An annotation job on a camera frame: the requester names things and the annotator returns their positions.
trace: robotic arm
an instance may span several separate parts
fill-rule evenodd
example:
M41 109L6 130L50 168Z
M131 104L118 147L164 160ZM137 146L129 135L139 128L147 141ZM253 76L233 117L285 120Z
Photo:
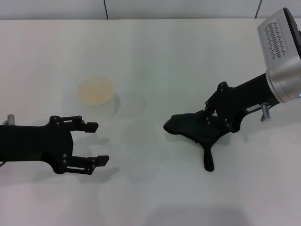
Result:
M164 125L168 133L203 147L207 171L214 170L212 145L223 135L238 132L246 115L262 109L261 121L267 121L271 107L301 96L301 36L289 10L267 18L258 33L267 66L264 74L234 88L220 83L204 110L173 115Z

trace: white tabletop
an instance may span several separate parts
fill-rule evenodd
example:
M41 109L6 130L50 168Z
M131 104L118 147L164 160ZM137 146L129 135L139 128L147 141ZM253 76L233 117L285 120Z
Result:
M0 119L82 115L99 128L74 132L73 154L110 156L91 176L6 163L1 226L300 225L300 101L274 107L267 123L247 116L212 148L212 173L199 145L163 130L171 115L203 109L220 82L265 72L262 21L0 21ZM77 99L91 76L115 83L108 103Z

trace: sticker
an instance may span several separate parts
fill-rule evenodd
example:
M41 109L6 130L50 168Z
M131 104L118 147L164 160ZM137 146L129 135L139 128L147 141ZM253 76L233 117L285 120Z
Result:
M254 105L254 106L252 106L252 107L247 108L246 110L247 110L248 112L251 112L251 111L254 111L255 109L260 108L260 107L261 107L260 105Z

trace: round object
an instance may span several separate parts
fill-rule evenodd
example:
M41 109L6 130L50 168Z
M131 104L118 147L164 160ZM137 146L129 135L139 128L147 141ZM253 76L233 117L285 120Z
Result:
M77 95L87 105L101 105L114 94L113 83L107 77L88 78L79 85Z

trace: white wall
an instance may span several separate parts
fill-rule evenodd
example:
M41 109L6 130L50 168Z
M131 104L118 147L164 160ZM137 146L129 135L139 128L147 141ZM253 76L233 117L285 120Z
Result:
M109 19L254 18L260 0L106 0Z
M263 0L258 17L268 17L283 7L288 8L295 18L301 17L301 0Z
M106 19L103 0L0 0L0 19Z

